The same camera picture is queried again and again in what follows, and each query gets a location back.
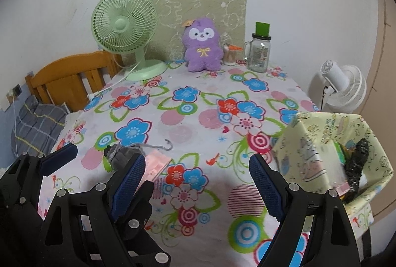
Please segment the pink paper packet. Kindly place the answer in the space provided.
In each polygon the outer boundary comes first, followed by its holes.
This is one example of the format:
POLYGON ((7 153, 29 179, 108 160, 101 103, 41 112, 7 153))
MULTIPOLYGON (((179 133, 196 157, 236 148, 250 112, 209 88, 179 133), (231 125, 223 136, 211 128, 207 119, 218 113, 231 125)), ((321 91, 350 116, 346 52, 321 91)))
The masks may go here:
POLYGON ((146 157, 145 171, 140 184, 145 181, 153 182, 160 176, 162 171, 169 165, 171 158, 160 151, 153 150, 146 157))

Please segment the grey drawstring pouch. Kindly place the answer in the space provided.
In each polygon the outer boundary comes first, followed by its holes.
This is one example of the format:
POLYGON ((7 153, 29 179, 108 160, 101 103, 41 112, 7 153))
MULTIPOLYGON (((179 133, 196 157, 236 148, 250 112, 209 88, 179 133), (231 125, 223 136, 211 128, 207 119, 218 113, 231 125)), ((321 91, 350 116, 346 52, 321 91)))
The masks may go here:
POLYGON ((165 139, 165 146, 153 146, 145 143, 133 143, 129 146, 123 146, 120 143, 113 144, 112 146, 107 146, 103 154, 111 167, 118 171, 125 167, 134 155, 142 155, 145 160, 145 157, 153 150, 168 152, 172 149, 173 143, 169 139, 165 139))

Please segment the black plastic bag bundle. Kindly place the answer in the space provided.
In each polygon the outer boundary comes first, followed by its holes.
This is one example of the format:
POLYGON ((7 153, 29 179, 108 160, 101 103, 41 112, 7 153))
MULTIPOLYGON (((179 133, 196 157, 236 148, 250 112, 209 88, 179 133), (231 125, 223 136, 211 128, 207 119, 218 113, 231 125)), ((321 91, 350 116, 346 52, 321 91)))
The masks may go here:
POLYGON ((369 157, 369 142, 362 138, 356 145, 344 165, 348 185, 350 190, 345 194, 344 202, 350 203, 358 194, 362 170, 369 157))

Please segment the green tissue pack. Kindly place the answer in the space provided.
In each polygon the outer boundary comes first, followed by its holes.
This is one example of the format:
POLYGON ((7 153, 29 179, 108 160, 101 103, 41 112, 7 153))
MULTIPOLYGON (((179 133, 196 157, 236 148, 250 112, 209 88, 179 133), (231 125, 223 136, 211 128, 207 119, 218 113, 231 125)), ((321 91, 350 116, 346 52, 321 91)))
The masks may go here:
POLYGON ((346 159, 348 158, 348 151, 339 142, 333 141, 333 144, 337 153, 338 160, 341 164, 345 164, 346 159))

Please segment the grey plaid pillow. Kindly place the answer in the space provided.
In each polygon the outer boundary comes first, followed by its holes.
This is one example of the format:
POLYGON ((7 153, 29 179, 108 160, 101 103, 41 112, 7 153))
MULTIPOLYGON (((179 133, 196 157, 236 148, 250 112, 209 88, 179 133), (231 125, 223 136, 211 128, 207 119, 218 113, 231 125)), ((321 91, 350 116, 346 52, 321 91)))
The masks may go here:
POLYGON ((11 132, 11 149, 15 158, 26 152, 47 156, 64 128, 68 115, 65 106, 43 104, 30 95, 16 115, 11 132))

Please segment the yellow patterned storage box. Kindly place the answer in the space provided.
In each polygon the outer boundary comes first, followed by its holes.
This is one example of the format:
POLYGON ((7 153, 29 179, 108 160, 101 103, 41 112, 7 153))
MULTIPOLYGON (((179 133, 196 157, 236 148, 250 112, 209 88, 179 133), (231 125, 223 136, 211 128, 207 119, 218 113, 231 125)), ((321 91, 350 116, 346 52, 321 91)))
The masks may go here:
POLYGON ((342 144, 350 158, 362 138, 369 142, 369 157, 362 170, 357 196, 350 203, 344 203, 356 238, 374 222, 370 202, 393 177, 391 163, 363 117, 299 112, 273 148, 278 170, 288 183, 297 183, 307 192, 319 194, 332 189, 344 198, 350 186, 345 164, 338 160, 333 141, 342 144))

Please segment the floral tablecloth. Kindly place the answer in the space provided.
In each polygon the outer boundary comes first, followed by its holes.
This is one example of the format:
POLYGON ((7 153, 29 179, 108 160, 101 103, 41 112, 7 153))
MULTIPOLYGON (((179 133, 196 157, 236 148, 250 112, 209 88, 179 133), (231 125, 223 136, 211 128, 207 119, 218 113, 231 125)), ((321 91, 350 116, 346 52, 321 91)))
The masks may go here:
POLYGON ((57 190, 83 192, 108 181, 107 146, 145 144, 170 158, 154 182, 146 231, 173 266, 256 266, 278 227, 262 202, 248 162, 272 147, 300 111, 316 105, 283 69, 249 71, 243 62, 209 73, 170 63, 152 80, 116 82, 73 113, 56 148, 73 143, 77 157, 42 182, 45 217, 57 190))

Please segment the beige door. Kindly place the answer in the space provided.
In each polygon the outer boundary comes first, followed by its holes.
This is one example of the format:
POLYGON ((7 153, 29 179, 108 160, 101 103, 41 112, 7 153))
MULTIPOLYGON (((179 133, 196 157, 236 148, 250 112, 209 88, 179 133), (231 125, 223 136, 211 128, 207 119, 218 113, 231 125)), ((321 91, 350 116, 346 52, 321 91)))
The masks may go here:
POLYGON ((378 27, 360 114, 395 166, 395 1, 378 0, 378 27))

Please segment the white standing fan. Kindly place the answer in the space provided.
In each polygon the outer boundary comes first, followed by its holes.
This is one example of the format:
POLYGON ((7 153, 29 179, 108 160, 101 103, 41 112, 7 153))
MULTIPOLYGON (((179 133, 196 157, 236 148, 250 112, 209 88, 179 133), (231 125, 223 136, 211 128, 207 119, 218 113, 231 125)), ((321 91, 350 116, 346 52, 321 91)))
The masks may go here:
POLYGON ((326 82, 320 111, 326 108, 335 113, 353 113, 360 107, 367 93, 367 82, 357 66, 339 66, 336 61, 327 60, 320 74, 326 82))

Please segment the green desk fan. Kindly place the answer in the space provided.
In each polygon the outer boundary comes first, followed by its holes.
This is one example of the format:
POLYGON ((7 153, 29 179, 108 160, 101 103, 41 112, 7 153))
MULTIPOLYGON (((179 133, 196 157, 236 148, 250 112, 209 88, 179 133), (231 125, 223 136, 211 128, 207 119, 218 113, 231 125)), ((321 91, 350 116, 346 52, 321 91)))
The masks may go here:
POLYGON ((152 79, 167 69, 163 61, 145 57, 157 25, 153 0, 100 0, 91 16, 93 37, 105 51, 135 55, 136 64, 125 74, 129 81, 152 79))

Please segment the purple plush toy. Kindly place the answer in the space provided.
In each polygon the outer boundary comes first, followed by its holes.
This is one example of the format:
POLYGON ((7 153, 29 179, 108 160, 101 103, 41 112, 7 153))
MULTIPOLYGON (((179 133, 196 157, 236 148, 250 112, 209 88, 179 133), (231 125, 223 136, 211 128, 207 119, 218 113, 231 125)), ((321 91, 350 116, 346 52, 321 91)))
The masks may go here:
POLYGON ((187 20, 182 43, 185 47, 184 59, 191 73, 218 71, 221 69, 223 48, 220 46, 220 35, 212 19, 202 17, 187 20))

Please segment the toothpick jar orange lid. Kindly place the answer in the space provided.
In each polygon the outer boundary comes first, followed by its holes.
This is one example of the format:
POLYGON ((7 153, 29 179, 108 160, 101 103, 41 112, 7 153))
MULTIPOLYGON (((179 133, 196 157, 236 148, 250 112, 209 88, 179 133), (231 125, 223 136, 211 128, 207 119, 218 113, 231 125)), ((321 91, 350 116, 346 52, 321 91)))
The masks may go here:
POLYGON ((234 46, 232 44, 223 45, 223 64, 226 66, 233 66, 236 64, 238 56, 243 52, 242 47, 234 46))

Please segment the glass jar green lid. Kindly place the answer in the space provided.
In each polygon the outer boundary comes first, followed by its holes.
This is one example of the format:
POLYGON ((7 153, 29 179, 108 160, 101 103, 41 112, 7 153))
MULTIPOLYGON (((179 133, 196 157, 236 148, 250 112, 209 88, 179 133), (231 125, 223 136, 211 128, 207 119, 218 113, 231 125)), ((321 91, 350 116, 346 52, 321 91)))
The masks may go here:
POLYGON ((270 24, 256 22, 252 39, 244 43, 244 56, 247 67, 257 73, 265 73, 269 65, 271 50, 270 24))

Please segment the green patterned wall mat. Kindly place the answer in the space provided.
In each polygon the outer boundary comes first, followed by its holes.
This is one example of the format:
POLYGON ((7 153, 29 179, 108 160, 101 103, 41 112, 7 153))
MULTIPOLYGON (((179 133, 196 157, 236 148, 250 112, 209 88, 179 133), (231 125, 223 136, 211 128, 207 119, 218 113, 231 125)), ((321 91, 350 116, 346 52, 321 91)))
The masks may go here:
POLYGON ((208 17, 220 33, 220 44, 242 46, 245 41, 247 0, 154 0, 158 12, 156 33, 145 58, 162 61, 181 60, 183 24, 208 17))

